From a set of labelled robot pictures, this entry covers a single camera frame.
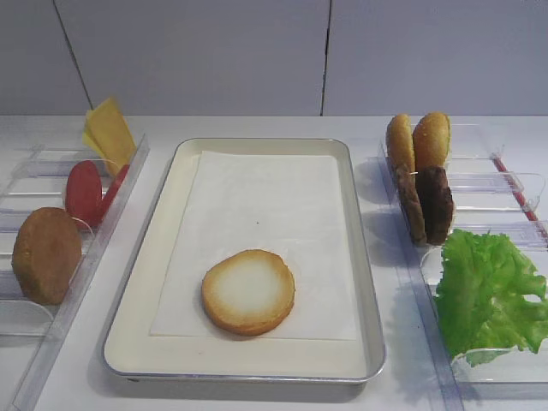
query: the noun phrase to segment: cheese slice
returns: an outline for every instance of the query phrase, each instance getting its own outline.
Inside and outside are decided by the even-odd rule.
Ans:
[[[124,164],[129,164],[136,150],[128,124],[112,97],[87,112],[83,140],[107,160],[111,176],[118,174]]]

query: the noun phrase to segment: red tomato slice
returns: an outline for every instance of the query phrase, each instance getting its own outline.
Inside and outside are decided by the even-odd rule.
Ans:
[[[98,209],[102,194],[101,177],[97,167],[93,161],[82,161],[75,165],[68,175],[65,209],[70,216],[96,227],[101,222]],[[78,226],[86,228],[82,223],[78,223]]]
[[[129,164],[125,164],[120,169],[120,171],[118,171],[118,174],[116,174],[116,178],[111,183],[109,191],[107,191],[104,195],[103,200],[101,201],[101,204],[99,206],[100,221],[103,221],[103,218],[106,215],[106,212],[109,210],[112,201],[114,201],[114,198],[116,197],[120,186],[122,185],[124,179],[126,178],[126,175],[128,174],[128,170]]]

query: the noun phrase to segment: parchment paper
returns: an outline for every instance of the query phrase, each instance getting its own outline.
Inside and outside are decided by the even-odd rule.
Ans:
[[[337,161],[215,152],[201,155],[151,335],[225,336],[203,311],[201,280],[253,248],[280,255],[295,277],[292,312],[261,337],[356,339]]]

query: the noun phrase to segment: lettuce leaf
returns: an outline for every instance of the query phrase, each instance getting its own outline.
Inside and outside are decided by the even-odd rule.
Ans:
[[[548,337],[546,280],[535,275],[533,262],[508,236],[456,229],[444,244],[442,259],[444,274],[434,300],[452,358],[475,348],[539,352]],[[468,361],[475,366],[496,356],[471,355]]]

